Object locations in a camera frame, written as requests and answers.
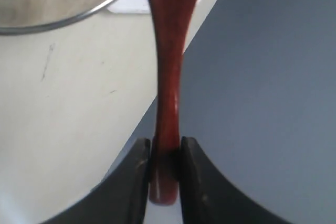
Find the dark stain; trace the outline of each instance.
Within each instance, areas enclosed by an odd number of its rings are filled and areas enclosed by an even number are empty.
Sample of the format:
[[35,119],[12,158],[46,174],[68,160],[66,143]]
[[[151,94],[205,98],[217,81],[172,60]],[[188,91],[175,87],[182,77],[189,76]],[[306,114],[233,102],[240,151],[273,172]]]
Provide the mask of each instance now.
[[48,68],[48,66],[49,66],[50,57],[51,57],[51,55],[53,54],[52,52],[54,52],[54,49],[55,49],[55,43],[52,43],[52,44],[49,46],[48,55],[47,55],[47,60],[46,60],[46,64],[45,64],[45,66],[44,66],[44,70],[43,70],[43,74],[42,74],[41,81],[43,81],[44,78],[46,77],[46,72],[47,72],[47,68]]

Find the blue-gray background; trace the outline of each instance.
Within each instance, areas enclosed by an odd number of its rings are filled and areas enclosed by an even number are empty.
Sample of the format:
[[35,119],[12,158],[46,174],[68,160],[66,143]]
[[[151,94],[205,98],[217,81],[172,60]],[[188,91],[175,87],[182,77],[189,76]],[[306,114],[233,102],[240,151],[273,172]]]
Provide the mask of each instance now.
[[[335,19],[336,0],[218,0],[183,64],[181,135],[299,224],[336,223]],[[125,150],[152,137],[155,107]],[[179,207],[148,204],[145,223],[182,223]]]

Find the white countertop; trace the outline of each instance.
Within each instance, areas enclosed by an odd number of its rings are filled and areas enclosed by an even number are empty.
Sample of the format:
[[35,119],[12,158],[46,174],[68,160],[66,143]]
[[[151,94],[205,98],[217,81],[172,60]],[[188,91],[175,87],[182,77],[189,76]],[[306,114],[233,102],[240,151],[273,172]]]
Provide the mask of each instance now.
[[101,181],[156,96],[155,53],[150,15],[0,37],[0,223],[41,222]]

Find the gray surface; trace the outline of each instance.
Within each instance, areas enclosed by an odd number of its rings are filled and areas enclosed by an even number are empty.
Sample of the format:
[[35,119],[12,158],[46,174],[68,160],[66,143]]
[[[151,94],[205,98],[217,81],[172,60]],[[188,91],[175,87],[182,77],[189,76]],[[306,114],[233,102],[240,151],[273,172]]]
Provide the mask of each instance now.
[[[335,13],[336,0],[218,0],[185,54],[181,135],[294,223],[336,223]],[[153,135],[155,106],[128,144]],[[178,208],[149,205],[145,223],[178,223]]]

